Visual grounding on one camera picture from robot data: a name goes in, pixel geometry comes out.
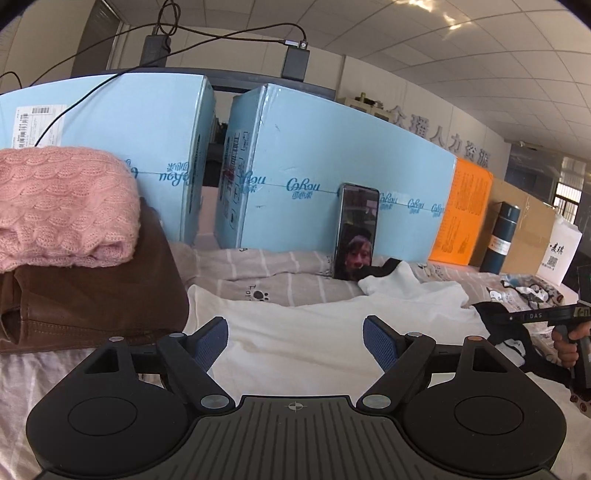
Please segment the person's right hand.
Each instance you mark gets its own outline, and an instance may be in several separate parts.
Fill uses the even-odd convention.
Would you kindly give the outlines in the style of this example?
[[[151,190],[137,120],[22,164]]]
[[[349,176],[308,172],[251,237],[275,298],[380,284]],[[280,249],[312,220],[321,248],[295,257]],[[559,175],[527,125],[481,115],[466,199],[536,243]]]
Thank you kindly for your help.
[[[561,326],[554,327],[552,331],[552,340],[563,367],[572,368],[576,364],[579,358],[579,353],[575,343],[582,338],[589,337],[590,328],[591,323],[585,322],[579,324],[574,330],[568,332],[567,336],[564,336]]]

